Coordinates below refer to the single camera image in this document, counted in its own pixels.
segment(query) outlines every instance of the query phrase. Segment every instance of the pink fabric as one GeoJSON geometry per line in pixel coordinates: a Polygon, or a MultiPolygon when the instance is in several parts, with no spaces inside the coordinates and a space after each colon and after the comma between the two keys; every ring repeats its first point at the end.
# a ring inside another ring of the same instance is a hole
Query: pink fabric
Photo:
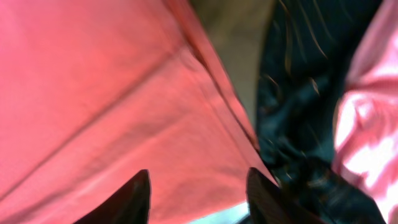
{"type": "Polygon", "coordinates": [[[384,0],[358,47],[338,108],[335,172],[398,218],[398,1],[384,0]]]}
{"type": "Polygon", "coordinates": [[[159,224],[272,179],[186,1],[3,0],[0,44],[0,223],[74,222],[140,169],[159,224]]]}

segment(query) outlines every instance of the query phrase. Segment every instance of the pink clothing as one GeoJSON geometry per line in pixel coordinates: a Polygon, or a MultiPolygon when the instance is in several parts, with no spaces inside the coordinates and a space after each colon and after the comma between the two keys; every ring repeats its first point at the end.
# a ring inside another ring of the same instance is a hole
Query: pink clothing
{"type": "Polygon", "coordinates": [[[398,1],[384,0],[360,43],[338,108],[335,172],[398,218],[398,1]]]}
{"type": "Polygon", "coordinates": [[[0,2],[0,223],[71,223],[141,169],[149,223],[243,202],[257,155],[188,2],[0,2]]]}

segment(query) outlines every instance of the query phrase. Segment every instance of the black patterned fabric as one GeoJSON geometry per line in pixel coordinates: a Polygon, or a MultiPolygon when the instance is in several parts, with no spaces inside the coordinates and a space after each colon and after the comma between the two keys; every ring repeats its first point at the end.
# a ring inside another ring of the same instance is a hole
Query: black patterned fabric
{"type": "Polygon", "coordinates": [[[327,223],[384,223],[374,201],[330,170],[333,113],[381,1],[276,0],[261,57],[256,132],[283,194],[327,223]]]}

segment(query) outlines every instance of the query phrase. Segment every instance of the pink satin fabric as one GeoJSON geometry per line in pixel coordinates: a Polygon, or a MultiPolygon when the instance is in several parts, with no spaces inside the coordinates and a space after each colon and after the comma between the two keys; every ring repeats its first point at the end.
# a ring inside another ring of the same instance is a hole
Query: pink satin fabric
{"type": "Polygon", "coordinates": [[[333,170],[398,217],[398,1],[384,0],[360,43],[338,108],[333,170]]]}

